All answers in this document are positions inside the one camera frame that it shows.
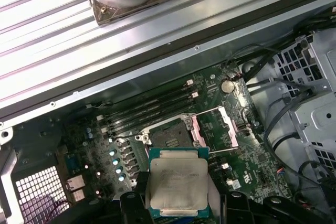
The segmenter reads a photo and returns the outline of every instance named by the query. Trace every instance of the ventilation grille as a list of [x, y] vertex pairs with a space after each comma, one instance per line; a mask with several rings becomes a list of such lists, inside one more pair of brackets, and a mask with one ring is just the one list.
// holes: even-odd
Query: ventilation grille
[[25, 223], [44, 224], [69, 208], [54, 166], [15, 184]]
[[[324, 78], [315, 58], [310, 56], [308, 49], [302, 50], [300, 43], [278, 54], [276, 67], [283, 79], [300, 84]], [[298, 89], [291, 86], [287, 86], [287, 89], [291, 97], [296, 97], [299, 93]]]
[[336, 169], [336, 158], [335, 155], [329, 151], [326, 151], [322, 148], [318, 148], [319, 147], [323, 147], [323, 144], [319, 143], [319, 142], [312, 142], [311, 144], [315, 145], [314, 146], [314, 150], [315, 153], [317, 155], [317, 158], [319, 160], [319, 162], [323, 165], [326, 165], [328, 168], [330, 169]]

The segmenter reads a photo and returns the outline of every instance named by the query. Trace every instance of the sticker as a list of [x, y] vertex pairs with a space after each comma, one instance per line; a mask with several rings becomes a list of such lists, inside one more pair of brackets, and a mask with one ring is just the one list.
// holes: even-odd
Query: sticker
[[241, 185], [239, 183], [239, 180], [234, 180], [232, 184], [233, 190], [237, 190], [238, 188], [241, 188]]

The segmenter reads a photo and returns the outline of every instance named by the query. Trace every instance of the solid capacitor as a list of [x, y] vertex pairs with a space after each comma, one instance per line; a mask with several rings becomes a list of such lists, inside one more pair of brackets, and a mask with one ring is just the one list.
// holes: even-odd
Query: solid capacitor
[[122, 168], [122, 166], [120, 166], [115, 171], [116, 171], [117, 174], [121, 174], [122, 170], [123, 170], [123, 168]]
[[112, 161], [112, 164], [113, 164], [113, 165], [118, 165], [119, 162], [120, 162], [120, 159], [116, 158], [116, 159], [114, 159], [114, 160]]
[[118, 180], [119, 180], [120, 182], [122, 182], [122, 181], [125, 180], [125, 178], [126, 178], [126, 175], [125, 175], [125, 174], [121, 174], [121, 175], [119, 176]]

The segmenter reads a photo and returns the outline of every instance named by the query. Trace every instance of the screw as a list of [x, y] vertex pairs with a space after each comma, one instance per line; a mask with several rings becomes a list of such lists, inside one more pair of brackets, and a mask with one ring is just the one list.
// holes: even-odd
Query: screw
[[278, 198], [272, 198], [271, 201], [272, 201], [272, 203], [274, 203], [274, 204], [280, 204], [280, 203], [281, 203], [281, 200], [278, 199]]
[[242, 196], [240, 193], [237, 193], [235, 191], [233, 193], [231, 193], [231, 195], [235, 198], [240, 198]]

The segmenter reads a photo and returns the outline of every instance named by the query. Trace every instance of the chip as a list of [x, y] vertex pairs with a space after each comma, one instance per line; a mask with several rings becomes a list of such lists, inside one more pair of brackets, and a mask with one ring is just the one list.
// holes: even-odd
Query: chip
[[184, 122], [151, 134], [151, 141], [156, 148], [193, 147]]
[[265, 154], [258, 155], [257, 159], [258, 159], [259, 163], [265, 162], [267, 160]]

